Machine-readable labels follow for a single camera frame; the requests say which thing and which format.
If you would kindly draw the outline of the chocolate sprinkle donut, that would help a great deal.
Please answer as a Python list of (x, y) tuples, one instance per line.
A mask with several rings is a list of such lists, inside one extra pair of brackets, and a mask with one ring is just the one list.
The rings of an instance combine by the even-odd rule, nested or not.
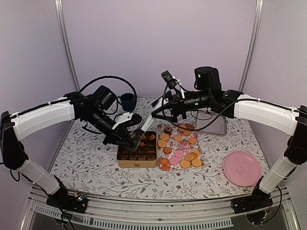
[(173, 131), (173, 129), (172, 129), (172, 127), (170, 127), (170, 126), (166, 126), (166, 127), (164, 128), (164, 132), (165, 132), (166, 134), (171, 134), (172, 131)]

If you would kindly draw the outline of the round waffle cookie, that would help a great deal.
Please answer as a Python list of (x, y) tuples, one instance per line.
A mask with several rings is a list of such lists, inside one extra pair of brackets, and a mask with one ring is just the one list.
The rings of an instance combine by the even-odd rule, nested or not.
[(182, 159), (180, 161), (180, 167), (183, 168), (183, 169), (188, 169), (189, 167), (191, 166), (191, 162), (190, 161), (187, 161), (185, 159)]
[(202, 161), (201, 161), (201, 159), (196, 158), (196, 159), (191, 161), (191, 165), (195, 168), (201, 167)]

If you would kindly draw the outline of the right frame post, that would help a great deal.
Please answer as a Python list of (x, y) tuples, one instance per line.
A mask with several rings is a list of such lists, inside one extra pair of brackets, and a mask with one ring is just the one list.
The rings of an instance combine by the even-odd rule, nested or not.
[(245, 64), (243, 67), (242, 76), (241, 76), (239, 87), (238, 87), (238, 90), (241, 92), (244, 91), (245, 86), (248, 81), (248, 76), (249, 76), (249, 72), (250, 72), (250, 68), (251, 68), (251, 64), (252, 64), (252, 60), (253, 60), (256, 44), (257, 44), (257, 38), (259, 35), (260, 25), (261, 25), (263, 4), (264, 4), (264, 0), (256, 0), (247, 56), (245, 59)]

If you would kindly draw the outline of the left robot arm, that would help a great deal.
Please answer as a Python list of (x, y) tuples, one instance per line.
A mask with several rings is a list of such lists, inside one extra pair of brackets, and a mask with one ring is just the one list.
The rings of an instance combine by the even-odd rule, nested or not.
[(4, 112), (0, 122), (0, 152), (6, 168), (17, 171), (34, 184), (43, 188), (61, 208), (71, 204), (71, 197), (42, 165), (35, 162), (26, 152), (22, 141), (34, 138), (43, 131), (55, 133), (55, 127), (73, 120), (83, 120), (104, 134), (103, 144), (122, 145), (134, 148), (137, 144), (125, 127), (132, 119), (132, 113), (121, 115), (118, 120), (110, 118), (106, 111), (116, 101), (116, 95), (106, 86), (100, 86), (94, 93), (83, 95), (72, 92), (55, 101), (39, 105), (24, 112)]

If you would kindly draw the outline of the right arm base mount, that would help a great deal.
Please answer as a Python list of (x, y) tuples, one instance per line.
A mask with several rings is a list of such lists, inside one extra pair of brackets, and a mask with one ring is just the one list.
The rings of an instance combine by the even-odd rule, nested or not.
[(270, 194), (257, 190), (251, 195), (232, 199), (230, 206), (234, 210), (235, 214), (239, 214), (269, 207), (272, 204), (273, 201)]

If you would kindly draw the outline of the aluminium front rail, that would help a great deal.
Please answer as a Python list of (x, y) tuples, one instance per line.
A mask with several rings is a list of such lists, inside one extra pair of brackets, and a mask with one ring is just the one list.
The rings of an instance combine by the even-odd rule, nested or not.
[(48, 206), (34, 187), (26, 202), (23, 230), (298, 230), (300, 224), (285, 187), (273, 205), (236, 213), (232, 198), (144, 200), (88, 195), (84, 213)]

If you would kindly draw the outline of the pink macaron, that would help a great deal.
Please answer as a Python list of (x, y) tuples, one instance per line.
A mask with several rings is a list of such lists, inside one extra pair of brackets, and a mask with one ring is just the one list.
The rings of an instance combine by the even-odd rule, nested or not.
[(179, 159), (177, 157), (171, 157), (169, 159), (169, 164), (170, 165), (177, 165), (179, 163)]

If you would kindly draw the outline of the gold cookie tin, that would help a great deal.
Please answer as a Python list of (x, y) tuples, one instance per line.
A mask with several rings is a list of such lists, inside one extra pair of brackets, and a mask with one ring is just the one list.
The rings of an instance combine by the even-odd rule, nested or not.
[[(155, 135), (154, 140), (149, 140), (150, 135)], [(117, 161), (121, 168), (155, 168), (158, 165), (157, 159), (157, 133), (147, 131), (141, 138), (141, 142), (147, 144), (145, 147), (138, 147), (133, 152), (117, 151)]]

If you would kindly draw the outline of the left frame post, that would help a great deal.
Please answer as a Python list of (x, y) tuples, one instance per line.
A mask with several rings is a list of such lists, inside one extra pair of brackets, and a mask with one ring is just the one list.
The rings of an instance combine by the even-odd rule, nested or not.
[(72, 83), (75, 88), (75, 90), (80, 89), (80, 84), (77, 78), (74, 62), (73, 62), (73, 57), (71, 53), (71, 48), (69, 44), (69, 38), (68, 38), (68, 33), (67, 33), (67, 28), (65, 24), (65, 16), (64, 16), (64, 9), (63, 9), (63, 1), (62, 0), (54, 0), (55, 3), (55, 10), (56, 10), (56, 16), (58, 20), (58, 25), (59, 25), (59, 32), (60, 36), (62, 39), (63, 43), (63, 48), (65, 52), (65, 57), (67, 60), (69, 72), (71, 75)]

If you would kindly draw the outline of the floral tablecloth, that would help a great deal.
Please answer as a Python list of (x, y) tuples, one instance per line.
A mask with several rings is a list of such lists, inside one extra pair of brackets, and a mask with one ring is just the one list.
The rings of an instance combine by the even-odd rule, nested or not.
[(117, 147), (103, 145), (103, 136), (89, 133), (75, 122), (51, 168), (64, 185), (89, 194), (153, 199), (213, 199), (247, 195), (252, 187), (241, 187), (224, 175), (224, 158), (234, 151), (253, 155), (267, 173), (269, 166), (248, 121), (226, 120), (224, 136), (199, 134), (203, 165), (196, 169), (163, 171), (155, 168), (121, 168)]

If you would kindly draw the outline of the tin lid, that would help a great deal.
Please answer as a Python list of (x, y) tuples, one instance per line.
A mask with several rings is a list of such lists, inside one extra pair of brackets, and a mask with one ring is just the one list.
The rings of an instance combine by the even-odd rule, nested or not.
[(202, 129), (201, 132), (213, 135), (224, 136), (227, 134), (226, 128), (226, 118), (224, 116), (219, 116), (218, 118), (216, 113), (211, 112), (197, 112), (196, 113), (196, 128), (200, 129), (204, 126), (207, 126), (205, 129)]

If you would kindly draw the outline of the pink plate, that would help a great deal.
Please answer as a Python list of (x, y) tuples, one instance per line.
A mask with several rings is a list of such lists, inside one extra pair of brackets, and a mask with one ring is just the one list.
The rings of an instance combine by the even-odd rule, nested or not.
[(255, 185), (262, 176), (257, 159), (243, 151), (228, 154), (223, 161), (223, 170), (231, 183), (241, 187)]

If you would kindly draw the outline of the frame post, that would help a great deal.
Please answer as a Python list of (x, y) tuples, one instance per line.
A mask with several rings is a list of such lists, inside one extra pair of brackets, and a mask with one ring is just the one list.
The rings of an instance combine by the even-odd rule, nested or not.
[(260, 25), (261, 25), (263, 4), (264, 4), (264, 0), (256, 0), (247, 56), (245, 59), (245, 64), (243, 67), (242, 76), (241, 76), (239, 87), (238, 87), (238, 90), (241, 92), (244, 91), (245, 86), (248, 81), (248, 76), (249, 76), (249, 72), (250, 72), (250, 68), (251, 68), (251, 64), (252, 64), (252, 60), (253, 60), (256, 44), (257, 44), (257, 38), (259, 35)]
[(63, 9), (63, 1), (62, 0), (54, 0), (55, 3), (55, 10), (56, 10), (56, 16), (58, 20), (58, 25), (59, 25), (59, 32), (60, 36), (62, 39), (63, 43), (63, 48), (65, 52), (65, 57), (67, 60), (69, 72), (71, 75), (72, 83), (75, 88), (75, 90), (80, 89), (80, 84), (77, 78), (74, 62), (73, 62), (73, 57), (71, 53), (71, 48), (69, 44), (69, 38), (68, 38), (68, 33), (67, 33), (67, 28), (65, 24), (65, 16), (64, 16), (64, 9)]

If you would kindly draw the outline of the swirl butter cookie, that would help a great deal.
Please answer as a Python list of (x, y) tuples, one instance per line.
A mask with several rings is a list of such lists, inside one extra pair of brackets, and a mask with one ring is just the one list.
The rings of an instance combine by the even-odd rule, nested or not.
[(168, 160), (167, 158), (160, 158), (160, 159), (159, 159), (159, 165), (160, 165), (160, 167), (162, 167), (162, 166), (168, 166), (168, 164), (169, 164), (169, 160)]

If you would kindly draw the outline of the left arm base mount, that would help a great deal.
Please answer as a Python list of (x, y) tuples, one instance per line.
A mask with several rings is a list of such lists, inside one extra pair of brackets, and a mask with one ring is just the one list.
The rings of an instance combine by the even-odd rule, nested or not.
[(66, 188), (61, 187), (55, 194), (48, 194), (46, 204), (61, 210), (84, 214), (88, 206), (88, 199), (84, 193), (70, 195)]

